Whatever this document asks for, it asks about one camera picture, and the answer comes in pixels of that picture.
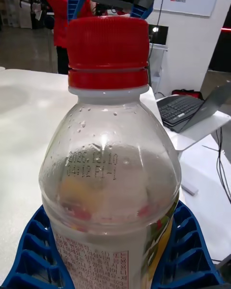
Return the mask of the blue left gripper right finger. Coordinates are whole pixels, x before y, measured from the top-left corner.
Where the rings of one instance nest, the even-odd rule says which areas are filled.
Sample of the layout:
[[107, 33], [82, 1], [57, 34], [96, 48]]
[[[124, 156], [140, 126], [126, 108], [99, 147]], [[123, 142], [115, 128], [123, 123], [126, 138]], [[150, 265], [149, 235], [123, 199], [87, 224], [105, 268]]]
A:
[[209, 255], [199, 223], [181, 201], [151, 225], [143, 253], [144, 289], [205, 289], [224, 280]]

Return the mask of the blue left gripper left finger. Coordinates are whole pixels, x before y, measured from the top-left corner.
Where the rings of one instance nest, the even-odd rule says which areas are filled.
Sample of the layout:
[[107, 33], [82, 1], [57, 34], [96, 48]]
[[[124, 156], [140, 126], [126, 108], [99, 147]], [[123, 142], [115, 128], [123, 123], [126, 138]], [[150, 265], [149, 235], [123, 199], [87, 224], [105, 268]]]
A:
[[41, 206], [26, 225], [12, 268], [2, 289], [73, 289], [74, 284], [55, 245]]

